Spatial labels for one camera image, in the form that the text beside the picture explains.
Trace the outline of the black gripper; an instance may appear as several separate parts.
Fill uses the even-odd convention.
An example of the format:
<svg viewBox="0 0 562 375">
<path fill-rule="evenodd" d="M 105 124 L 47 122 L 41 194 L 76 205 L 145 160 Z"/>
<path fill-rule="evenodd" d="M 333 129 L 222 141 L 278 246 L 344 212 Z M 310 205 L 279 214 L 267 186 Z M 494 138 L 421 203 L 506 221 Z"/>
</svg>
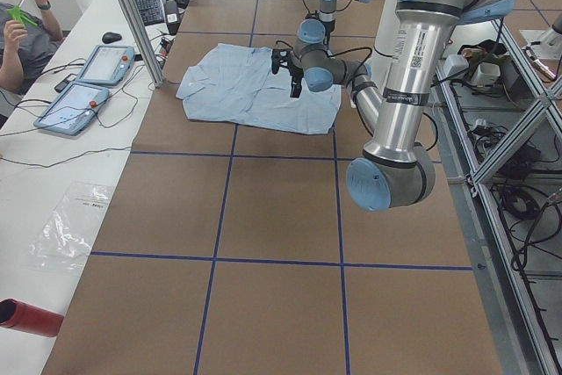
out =
<svg viewBox="0 0 562 375">
<path fill-rule="evenodd" d="M 288 69 L 292 78 L 290 97 L 300 97 L 302 91 L 301 82 L 304 76 L 304 71 L 300 66 L 294 64 L 291 60 L 286 63 L 286 68 Z"/>
</svg>

